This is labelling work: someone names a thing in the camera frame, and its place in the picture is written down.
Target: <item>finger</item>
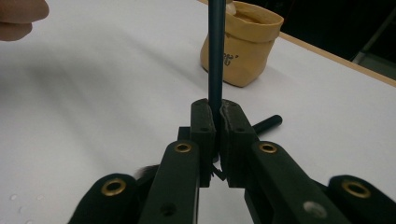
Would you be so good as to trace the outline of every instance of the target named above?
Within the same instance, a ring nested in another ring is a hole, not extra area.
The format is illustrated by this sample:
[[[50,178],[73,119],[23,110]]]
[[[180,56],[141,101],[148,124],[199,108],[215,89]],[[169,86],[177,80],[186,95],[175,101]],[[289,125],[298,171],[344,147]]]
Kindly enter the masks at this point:
[[[32,31],[32,23],[13,24],[0,22],[0,40],[14,41],[22,39]]]
[[[45,0],[0,0],[0,21],[31,23],[46,18],[50,9]]]

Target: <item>paper bag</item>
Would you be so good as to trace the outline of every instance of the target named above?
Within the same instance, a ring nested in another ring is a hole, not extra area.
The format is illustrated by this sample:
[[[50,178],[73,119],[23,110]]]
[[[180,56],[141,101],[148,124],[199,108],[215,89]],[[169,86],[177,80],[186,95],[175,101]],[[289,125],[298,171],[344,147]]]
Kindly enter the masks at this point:
[[[233,1],[236,14],[226,13],[223,79],[245,87],[264,70],[268,55],[279,36],[283,18],[263,7]],[[201,49],[201,65],[207,71],[208,37]]]

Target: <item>white surface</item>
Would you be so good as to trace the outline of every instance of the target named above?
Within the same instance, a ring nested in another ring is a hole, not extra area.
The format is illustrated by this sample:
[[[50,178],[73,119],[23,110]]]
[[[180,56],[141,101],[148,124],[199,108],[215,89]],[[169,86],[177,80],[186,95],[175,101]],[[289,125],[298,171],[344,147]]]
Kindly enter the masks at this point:
[[[161,161],[207,97],[207,8],[190,0],[49,1],[0,43],[0,223],[66,223],[100,177]],[[263,74],[223,97],[317,181],[366,179],[396,199],[396,90],[279,38]],[[251,223],[242,190],[201,189],[199,223]]]

